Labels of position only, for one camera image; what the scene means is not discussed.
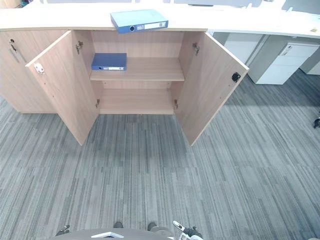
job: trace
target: blue binder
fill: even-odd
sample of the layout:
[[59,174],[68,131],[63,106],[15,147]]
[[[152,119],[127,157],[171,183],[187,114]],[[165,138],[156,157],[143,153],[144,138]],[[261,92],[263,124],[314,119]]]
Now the blue binder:
[[168,27],[168,19],[154,9],[113,12],[111,21],[120,34]]
[[127,54],[96,53],[91,64],[91,69],[98,71],[127,70]]

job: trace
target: white drawer cabinet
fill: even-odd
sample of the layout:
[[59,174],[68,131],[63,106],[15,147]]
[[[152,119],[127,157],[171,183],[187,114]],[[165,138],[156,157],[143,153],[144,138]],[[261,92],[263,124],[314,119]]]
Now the white drawer cabinet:
[[256,84],[282,85],[318,48],[319,45],[313,43],[288,42],[268,63],[269,56],[264,57],[267,44],[253,60],[248,74]]

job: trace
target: cabinet shelf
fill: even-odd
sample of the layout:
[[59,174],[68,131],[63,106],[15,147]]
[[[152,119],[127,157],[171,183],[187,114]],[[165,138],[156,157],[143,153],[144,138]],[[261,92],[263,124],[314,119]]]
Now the cabinet shelf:
[[100,114],[173,114],[169,89],[112,89],[102,91]]
[[164,81],[185,80],[177,57],[128,57],[126,71],[96,71],[91,81]]

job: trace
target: door hinge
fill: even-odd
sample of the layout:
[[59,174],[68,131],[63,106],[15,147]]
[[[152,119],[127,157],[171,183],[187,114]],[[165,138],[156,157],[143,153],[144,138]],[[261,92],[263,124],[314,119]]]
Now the door hinge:
[[175,99],[173,102],[174,102],[174,106],[175,106],[175,108],[176,108],[176,109],[178,109],[178,106],[179,106],[179,105],[178,105],[178,100],[177,100],[177,99]]
[[99,104],[100,104],[100,98],[98,98],[98,99],[96,100],[96,104],[95,104],[95,108],[96,108],[96,109],[98,108]]
[[199,50],[200,50],[200,47],[198,46],[198,43],[197,43],[197,42],[193,43],[193,44],[192,44],[192,48],[193,48],[193,50],[195,51],[195,55],[197,56],[197,55],[198,55],[198,52],[199,52]]
[[239,79],[241,78],[241,75],[237,72],[235,72],[233,75],[232,75],[232,80],[237,83],[239,81]]
[[75,49],[78,54],[80,54],[80,49],[84,46],[84,43],[82,41],[78,41],[78,44],[75,45]]

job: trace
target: cabinet top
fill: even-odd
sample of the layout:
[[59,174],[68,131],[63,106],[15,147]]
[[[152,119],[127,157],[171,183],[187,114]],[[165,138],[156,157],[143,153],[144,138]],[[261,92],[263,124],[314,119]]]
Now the cabinet top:
[[0,9],[0,31],[115,30],[110,13],[156,9],[169,20],[158,31],[207,31],[284,35],[320,39],[320,15],[264,8],[214,8],[170,3],[32,2],[24,8]]

